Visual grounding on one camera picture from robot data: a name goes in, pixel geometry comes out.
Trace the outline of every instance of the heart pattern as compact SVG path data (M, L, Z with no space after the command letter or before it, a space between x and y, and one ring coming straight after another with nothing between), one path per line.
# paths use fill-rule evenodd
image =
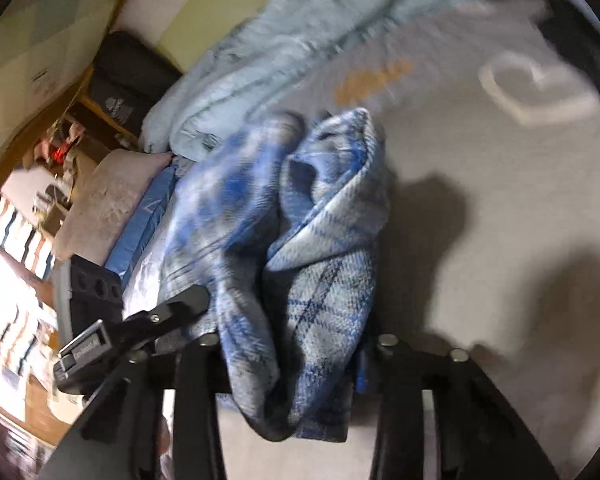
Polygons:
M535 60L517 52L504 52L478 71L482 88L491 99L519 124L527 128L548 124L565 124L600 112L600 96L585 88L579 94L559 98L548 104L527 104L498 84L498 75L522 70L530 77L534 91L550 91L557 86L582 86L574 69L566 64L544 68Z

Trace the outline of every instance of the screw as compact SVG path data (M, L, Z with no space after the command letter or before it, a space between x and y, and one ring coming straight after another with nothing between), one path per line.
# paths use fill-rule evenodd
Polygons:
M469 360L469 354L466 350L462 350L461 348L454 348L451 352L449 352L449 357L455 363L465 363Z
M216 346L220 342L218 334L205 334L198 339L200 346Z

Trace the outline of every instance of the blue comforter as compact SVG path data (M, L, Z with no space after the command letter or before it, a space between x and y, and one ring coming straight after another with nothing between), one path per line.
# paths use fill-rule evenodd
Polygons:
M142 148L202 160L312 68L417 16L466 0L269 0L152 108Z
M343 376L374 300L388 216L368 112L311 129L291 115L245 126L179 181L170 207L160 300L208 287L191 335L218 331L251 426L271 440L342 440Z

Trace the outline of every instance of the blue plaid blanket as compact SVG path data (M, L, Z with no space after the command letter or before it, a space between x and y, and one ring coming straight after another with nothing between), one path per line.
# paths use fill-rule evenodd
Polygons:
M249 124L180 180L160 300L211 293L234 402L269 440L344 440L347 365L374 300L388 216L384 145L357 108Z

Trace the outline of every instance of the black mount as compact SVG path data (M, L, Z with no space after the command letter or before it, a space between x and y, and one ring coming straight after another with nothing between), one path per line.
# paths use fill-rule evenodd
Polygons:
M83 262L74 257L67 265ZM155 352L156 338L195 321L208 302L207 291L194 286L123 322L98 319L61 350L54 367L58 389L90 398L40 480L158 478L165 389L175 389L175 480L226 479L216 394L231 389L218 336L204 335L178 351ZM518 414L465 351L437 356L384 334L361 352L379 371L382 395L370 480L423 478L426 390L436 415L437 478L558 479Z

